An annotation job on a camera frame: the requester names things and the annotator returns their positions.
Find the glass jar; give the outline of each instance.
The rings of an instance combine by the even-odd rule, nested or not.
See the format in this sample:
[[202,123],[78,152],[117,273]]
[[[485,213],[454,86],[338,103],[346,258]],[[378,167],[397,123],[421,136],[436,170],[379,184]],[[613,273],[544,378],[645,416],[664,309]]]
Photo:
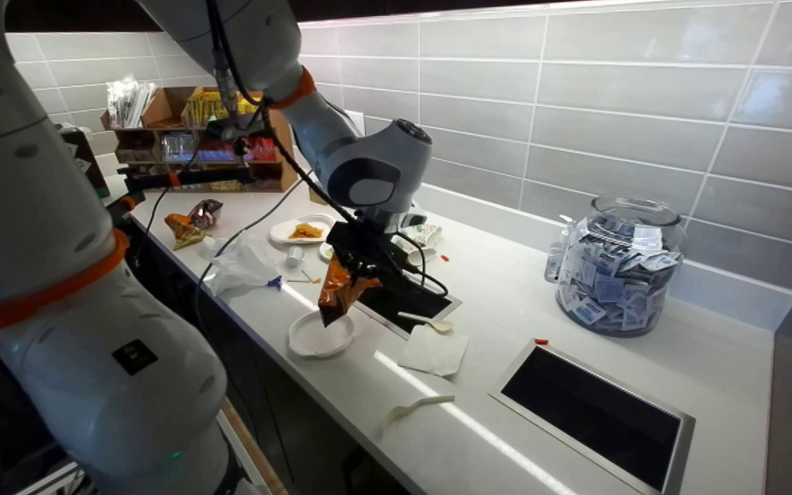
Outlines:
[[660,202],[594,197],[553,250],[562,310],[609,336],[649,334],[681,266],[683,218]]

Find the white countertop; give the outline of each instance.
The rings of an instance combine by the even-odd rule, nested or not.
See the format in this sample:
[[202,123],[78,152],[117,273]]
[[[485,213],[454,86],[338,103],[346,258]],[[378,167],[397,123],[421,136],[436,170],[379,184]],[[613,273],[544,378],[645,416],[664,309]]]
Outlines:
[[[191,213],[203,192],[169,192],[153,226],[164,248],[173,233],[164,218]],[[276,192],[221,192],[225,203],[217,239],[267,213]],[[136,210],[147,224],[155,192]],[[247,230],[276,266],[287,252],[267,241],[269,226],[311,213],[305,191],[267,224]],[[287,331],[313,309],[318,284],[290,284],[287,292],[250,292],[225,306],[245,334],[260,340],[349,434],[356,434],[397,477],[425,493],[637,493],[597,461],[560,444],[539,427],[503,406],[494,394],[506,369],[532,345],[549,339],[562,356],[617,379],[660,405],[697,417],[685,495],[764,493],[764,448],[771,411],[774,336],[744,323],[670,301],[660,325],[645,339],[606,339],[582,331],[557,306],[557,285],[543,277],[544,252],[436,218],[443,226],[432,274],[447,280],[463,306],[450,316],[470,339],[463,371],[450,382],[397,367],[406,336],[352,309],[360,336],[333,360],[300,360],[287,349]],[[199,248],[173,250],[199,274],[206,262]],[[318,252],[305,257],[311,274],[324,274]],[[378,430],[397,405],[425,394],[454,394],[454,405],[425,406]]]

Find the white plate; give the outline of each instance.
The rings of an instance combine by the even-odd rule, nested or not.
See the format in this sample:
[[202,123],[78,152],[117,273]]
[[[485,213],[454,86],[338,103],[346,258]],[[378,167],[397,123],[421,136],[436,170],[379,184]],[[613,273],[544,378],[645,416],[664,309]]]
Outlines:
[[[322,233],[320,237],[293,237],[300,224],[311,224]],[[324,241],[331,229],[333,229],[331,218],[294,218],[294,221],[274,226],[269,229],[269,239],[279,241],[279,246],[320,246],[320,241]]]

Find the kitchen cabinet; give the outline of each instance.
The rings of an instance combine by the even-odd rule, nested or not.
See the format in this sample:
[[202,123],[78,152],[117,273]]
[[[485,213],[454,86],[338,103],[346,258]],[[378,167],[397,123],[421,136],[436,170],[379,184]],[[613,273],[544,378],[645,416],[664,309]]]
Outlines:
[[[478,5],[529,5],[532,0],[293,0],[298,20],[386,17]],[[15,30],[157,30],[136,0],[11,0],[7,28]]]

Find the white tile wall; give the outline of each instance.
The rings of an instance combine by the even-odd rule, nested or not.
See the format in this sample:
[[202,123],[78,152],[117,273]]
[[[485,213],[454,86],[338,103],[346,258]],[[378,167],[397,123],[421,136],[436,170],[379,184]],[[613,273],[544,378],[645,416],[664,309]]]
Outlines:
[[[8,43],[45,107],[95,129],[113,76],[212,82],[161,34]],[[792,288],[792,0],[311,21],[302,64],[370,131],[426,126],[439,186],[532,218],[579,218],[602,192],[654,196],[685,213],[687,258]],[[107,152],[113,137],[91,144]]]

